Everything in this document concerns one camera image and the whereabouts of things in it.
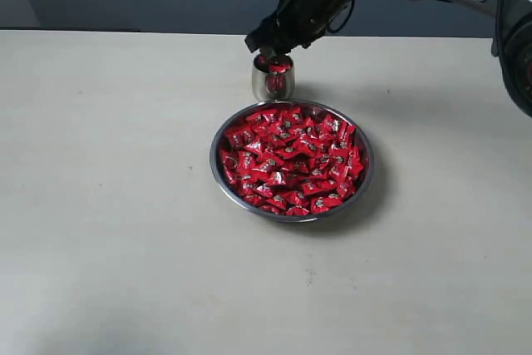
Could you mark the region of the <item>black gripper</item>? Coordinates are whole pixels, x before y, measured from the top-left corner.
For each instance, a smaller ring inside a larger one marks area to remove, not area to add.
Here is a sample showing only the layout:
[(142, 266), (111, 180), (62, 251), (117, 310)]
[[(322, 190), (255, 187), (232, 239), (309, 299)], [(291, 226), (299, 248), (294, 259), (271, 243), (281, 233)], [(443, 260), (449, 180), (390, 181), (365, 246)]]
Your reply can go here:
[(349, 0), (281, 0), (271, 22), (261, 22), (244, 39), (251, 53), (286, 55), (325, 34), (326, 26)]

